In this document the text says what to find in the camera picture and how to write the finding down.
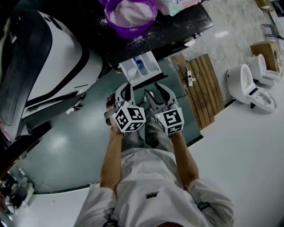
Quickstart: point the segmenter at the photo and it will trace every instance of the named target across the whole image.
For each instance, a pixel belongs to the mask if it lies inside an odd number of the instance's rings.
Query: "white t-shirt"
[[[233,225],[232,202],[215,183],[198,179],[183,190],[170,152],[129,149],[122,153],[121,170],[116,195],[109,188],[90,189],[75,227]]]

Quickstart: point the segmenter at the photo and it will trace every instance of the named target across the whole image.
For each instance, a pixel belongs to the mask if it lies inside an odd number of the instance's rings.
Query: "wooden pallet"
[[[187,97],[200,129],[215,121],[214,116],[224,109],[224,103],[216,73],[208,54],[186,62],[182,54],[172,57],[179,67],[178,75],[188,93]],[[187,86],[186,67],[191,71],[192,78],[197,78],[193,86]]]

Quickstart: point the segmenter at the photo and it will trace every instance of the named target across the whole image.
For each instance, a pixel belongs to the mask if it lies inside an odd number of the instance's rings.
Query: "green floor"
[[[167,78],[159,81],[172,89],[176,97],[186,94],[175,68],[169,60],[159,62]],[[106,98],[120,84],[127,82],[114,70],[102,76],[87,92],[83,108],[69,115],[63,113],[51,121],[52,130],[27,155],[17,162],[28,177],[35,182],[37,192],[64,190],[99,181],[100,168],[109,141],[109,126],[103,114]],[[153,90],[154,85],[136,90],[136,104],[143,101],[144,89]],[[200,131],[187,101],[178,98],[185,125],[183,135],[187,142],[200,136]]]

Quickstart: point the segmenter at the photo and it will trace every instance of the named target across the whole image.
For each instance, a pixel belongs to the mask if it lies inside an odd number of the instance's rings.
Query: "gray pants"
[[[125,133],[122,139],[121,151],[130,148],[156,148],[174,153],[173,143],[152,117],[152,109],[149,103],[144,102],[140,107],[144,108],[147,119],[145,123],[145,140],[142,139],[138,131],[132,132],[130,135]]]

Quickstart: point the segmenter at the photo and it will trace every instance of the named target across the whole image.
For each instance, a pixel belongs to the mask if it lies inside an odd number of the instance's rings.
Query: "tiled floor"
[[[264,41],[261,24],[271,23],[255,0],[210,0],[203,3],[214,26],[204,31],[194,47],[185,53],[187,60],[208,53],[217,74],[224,103],[231,100],[225,73],[245,63],[250,45]]]

